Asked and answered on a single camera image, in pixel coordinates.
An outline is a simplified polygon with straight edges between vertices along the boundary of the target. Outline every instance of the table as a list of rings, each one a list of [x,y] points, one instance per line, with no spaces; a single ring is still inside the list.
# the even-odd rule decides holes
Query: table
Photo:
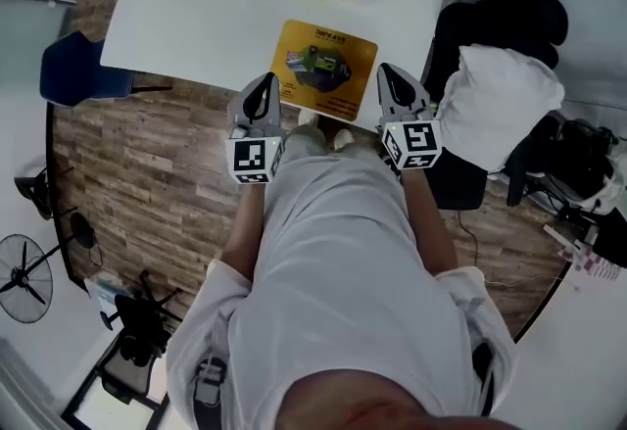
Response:
[[[442,0],[119,0],[104,66],[164,74],[233,90],[267,72],[285,21],[372,41],[378,53],[357,118],[381,116],[376,68],[392,63],[420,79]]]

